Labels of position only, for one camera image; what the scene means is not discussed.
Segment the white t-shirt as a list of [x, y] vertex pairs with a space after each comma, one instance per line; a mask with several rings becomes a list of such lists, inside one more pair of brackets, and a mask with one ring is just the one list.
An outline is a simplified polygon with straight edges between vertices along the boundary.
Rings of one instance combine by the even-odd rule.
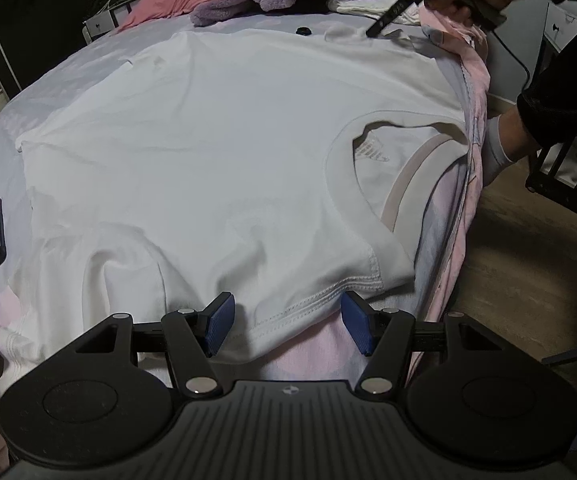
[[407, 41], [179, 32], [17, 141], [31, 252], [0, 328], [0, 393], [115, 312], [236, 300], [247, 363], [411, 283], [425, 209], [467, 153], [464, 110]]

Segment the small black round cap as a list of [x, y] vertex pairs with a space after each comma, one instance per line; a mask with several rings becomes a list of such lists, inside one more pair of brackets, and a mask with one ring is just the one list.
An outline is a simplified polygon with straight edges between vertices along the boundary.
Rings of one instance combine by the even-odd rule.
[[300, 26], [296, 29], [296, 34], [300, 36], [310, 36], [312, 34], [311, 29], [305, 26]]

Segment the folded white cloth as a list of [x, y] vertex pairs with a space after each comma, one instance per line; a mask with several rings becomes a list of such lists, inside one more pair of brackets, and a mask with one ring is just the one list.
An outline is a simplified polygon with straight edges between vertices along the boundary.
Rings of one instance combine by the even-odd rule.
[[[398, 0], [328, 0], [328, 10], [339, 14], [359, 15], [365, 18], [380, 18]], [[412, 4], [405, 10], [399, 18], [395, 19], [395, 24], [419, 25], [421, 21], [418, 15], [418, 6]]]

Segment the person's leg with sock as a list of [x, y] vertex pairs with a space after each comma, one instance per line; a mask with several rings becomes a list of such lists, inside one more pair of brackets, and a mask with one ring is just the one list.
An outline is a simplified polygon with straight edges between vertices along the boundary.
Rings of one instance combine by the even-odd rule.
[[517, 107], [491, 118], [481, 149], [483, 185], [491, 184], [504, 169], [536, 149], [537, 144], [523, 128]]

